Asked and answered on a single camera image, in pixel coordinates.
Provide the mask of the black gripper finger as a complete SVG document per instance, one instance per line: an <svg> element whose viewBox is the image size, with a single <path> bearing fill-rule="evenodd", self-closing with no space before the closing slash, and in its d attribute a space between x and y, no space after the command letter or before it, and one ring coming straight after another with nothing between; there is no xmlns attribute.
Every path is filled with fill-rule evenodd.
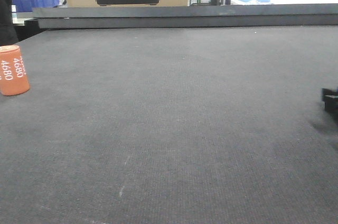
<svg viewBox="0 0 338 224"><path fill-rule="evenodd" d="M321 100L324 103L324 111L337 123L337 89L322 88Z"/></svg>

